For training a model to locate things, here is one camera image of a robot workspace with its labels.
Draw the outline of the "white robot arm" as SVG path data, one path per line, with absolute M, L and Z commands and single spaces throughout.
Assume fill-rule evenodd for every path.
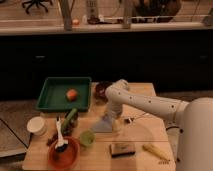
M 119 115 L 125 104 L 179 126 L 176 171 L 213 171 L 213 98 L 187 102 L 135 94 L 126 80 L 113 83 L 105 94 L 108 115 Z

